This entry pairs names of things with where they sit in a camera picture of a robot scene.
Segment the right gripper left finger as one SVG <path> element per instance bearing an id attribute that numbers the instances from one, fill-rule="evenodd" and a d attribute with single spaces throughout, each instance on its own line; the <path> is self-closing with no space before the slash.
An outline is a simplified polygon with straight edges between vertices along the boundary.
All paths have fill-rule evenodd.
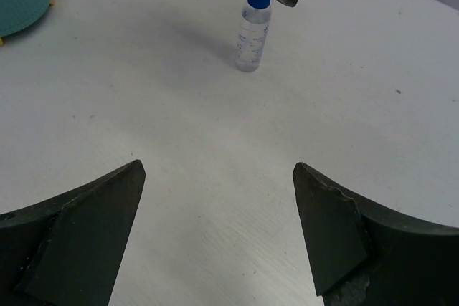
<path id="1" fill-rule="evenodd" d="M 108 305 L 141 200 L 140 160 L 1 215 L 2 305 Z"/>

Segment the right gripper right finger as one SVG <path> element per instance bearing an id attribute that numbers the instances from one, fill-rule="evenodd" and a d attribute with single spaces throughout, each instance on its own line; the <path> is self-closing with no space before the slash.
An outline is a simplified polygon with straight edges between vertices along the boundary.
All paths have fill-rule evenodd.
<path id="1" fill-rule="evenodd" d="M 456 305 L 458 229 L 408 216 L 305 163 L 293 184 L 317 296 L 325 305 Z"/>

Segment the blue cap spray bottle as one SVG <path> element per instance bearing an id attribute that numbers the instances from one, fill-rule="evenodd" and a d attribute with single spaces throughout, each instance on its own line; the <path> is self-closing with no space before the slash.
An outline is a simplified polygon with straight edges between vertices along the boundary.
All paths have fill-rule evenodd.
<path id="1" fill-rule="evenodd" d="M 254 72 L 261 62 L 272 15 L 271 0 L 247 0 L 237 39 L 235 65 L 243 72 Z"/>

